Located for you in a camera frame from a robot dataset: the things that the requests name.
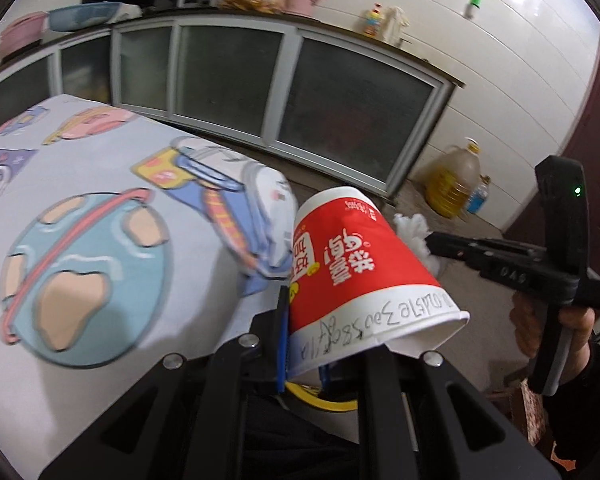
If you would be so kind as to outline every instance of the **person's arm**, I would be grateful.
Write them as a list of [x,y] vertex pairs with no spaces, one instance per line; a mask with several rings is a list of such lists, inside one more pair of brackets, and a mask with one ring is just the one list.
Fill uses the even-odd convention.
[[[540,346],[542,327],[530,298],[516,293],[513,302],[509,317],[516,327],[516,342],[520,351],[532,358]],[[589,343],[595,322],[590,308],[563,307],[559,319],[573,329],[573,342],[561,386],[553,397],[544,397],[544,407],[557,444],[556,455],[575,460],[581,469],[600,448],[600,347]]]

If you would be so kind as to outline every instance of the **person's hand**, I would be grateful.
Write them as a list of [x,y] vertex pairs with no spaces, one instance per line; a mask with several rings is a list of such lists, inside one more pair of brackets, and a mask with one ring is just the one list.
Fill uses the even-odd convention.
[[[513,295],[513,308],[509,313],[509,319],[516,327],[518,348],[530,359],[538,353],[542,339],[542,326],[534,314],[533,301],[525,294],[516,292]],[[590,308],[564,306],[560,309],[558,320],[563,326],[573,329],[571,349],[560,377],[560,384],[564,384],[576,378],[589,362],[589,338],[596,316]]]

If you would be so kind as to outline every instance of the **red paper cup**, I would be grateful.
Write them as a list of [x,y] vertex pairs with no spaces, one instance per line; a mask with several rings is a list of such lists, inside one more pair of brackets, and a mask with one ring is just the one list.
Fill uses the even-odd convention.
[[298,211],[290,377],[389,340],[393,351],[418,357],[468,320],[357,189],[327,189]]

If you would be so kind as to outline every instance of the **wall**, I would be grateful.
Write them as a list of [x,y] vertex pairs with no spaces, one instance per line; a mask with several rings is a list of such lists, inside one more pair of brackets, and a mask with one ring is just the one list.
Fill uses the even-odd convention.
[[[17,0],[0,27],[27,12],[80,0]],[[506,226],[535,188],[533,166],[568,139],[595,72],[600,24],[583,0],[325,0],[314,16],[357,29],[375,2],[410,20],[403,48],[466,83],[429,139],[414,171],[464,137],[482,149],[493,179],[480,215]]]

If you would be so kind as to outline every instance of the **yellow bottle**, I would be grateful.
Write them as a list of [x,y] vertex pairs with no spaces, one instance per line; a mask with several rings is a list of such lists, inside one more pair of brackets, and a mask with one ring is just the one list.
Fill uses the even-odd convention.
[[480,147],[467,138],[466,148],[458,148],[443,157],[427,180],[425,198],[438,214],[453,218],[464,207],[480,182]]

